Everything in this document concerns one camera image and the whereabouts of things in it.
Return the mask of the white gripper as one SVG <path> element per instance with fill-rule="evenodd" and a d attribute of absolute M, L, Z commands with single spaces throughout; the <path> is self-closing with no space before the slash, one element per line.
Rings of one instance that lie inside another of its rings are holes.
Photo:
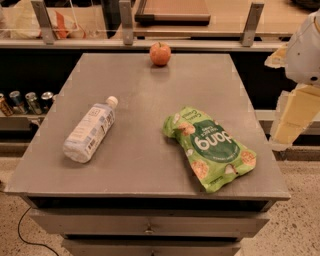
<path fill-rule="evenodd" d="M 288 44 L 274 51 L 264 62 L 269 68 L 283 68 L 298 84 L 291 92 L 282 91 L 270 130 L 274 151 L 285 151 L 320 112 L 320 9 L 311 13 L 292 35 Z"/>

